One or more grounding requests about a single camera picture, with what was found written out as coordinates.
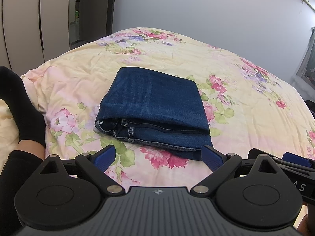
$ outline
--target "folded jeans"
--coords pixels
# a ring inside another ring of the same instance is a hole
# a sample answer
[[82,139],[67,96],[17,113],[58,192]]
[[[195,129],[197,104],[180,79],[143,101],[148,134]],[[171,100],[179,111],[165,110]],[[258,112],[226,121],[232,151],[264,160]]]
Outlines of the folded jeans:
[[95,126],[119,140],[168,149],[187,159],[201,160],[201,147],[212,146],[196,84],[139,67],[118,71]]

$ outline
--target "foot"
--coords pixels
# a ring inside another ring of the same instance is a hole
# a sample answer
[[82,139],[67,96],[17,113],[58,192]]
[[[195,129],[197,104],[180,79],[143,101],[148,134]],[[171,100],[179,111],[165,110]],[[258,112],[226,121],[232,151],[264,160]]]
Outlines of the foot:
[[0,98],[13,115],[19,129],[19,141],[33,140],[45,147],[45,120],[26,93],[22,79],[6,67],[0,67]]

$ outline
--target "metal screw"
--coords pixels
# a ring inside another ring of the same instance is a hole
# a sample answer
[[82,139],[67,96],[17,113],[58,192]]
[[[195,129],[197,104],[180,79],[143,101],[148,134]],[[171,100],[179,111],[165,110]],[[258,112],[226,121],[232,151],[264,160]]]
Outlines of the metal screw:
[[205,194],[209,191],[209,188],[206,187],[205,185],[197,185],[193,188],[194,192],[198,194]]
[[120,185],[111,185],[107,187],[107,191],[109,191],[112,194],[117,194],[122,191],[122,187]]

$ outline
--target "floral bedspread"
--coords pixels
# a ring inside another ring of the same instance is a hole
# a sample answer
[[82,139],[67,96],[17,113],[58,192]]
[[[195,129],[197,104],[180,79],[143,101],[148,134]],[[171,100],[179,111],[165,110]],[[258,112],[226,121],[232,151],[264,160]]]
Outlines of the floral bedspread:
[[[98,105],[124,66],[195,81],[212,143],[224,154],[246,158],[255,147],[280,157],[289,151],[314,158],[315,122],[292,86],[227,50],[149,28],[127,29],[83,45],[22,77],[30,99],[46,119],[46,156],[73,159],[113,144],[116,159],[106,174],[126,190],[132,185],[190,189],[211,173],[203,162],[97,131]],[[17,129],[3,101],[0,136],[3,166],[17,145]]]

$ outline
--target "cable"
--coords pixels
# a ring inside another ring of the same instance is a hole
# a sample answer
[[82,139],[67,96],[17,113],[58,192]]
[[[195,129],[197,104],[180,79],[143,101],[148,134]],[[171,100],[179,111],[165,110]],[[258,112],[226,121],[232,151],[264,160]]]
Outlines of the cable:
[[302,1],[305,2],[305,4],[307,4],[315,12],[315,9],[313,8],[312,5],[310,5],[310,1],[309,0],[302,0]]

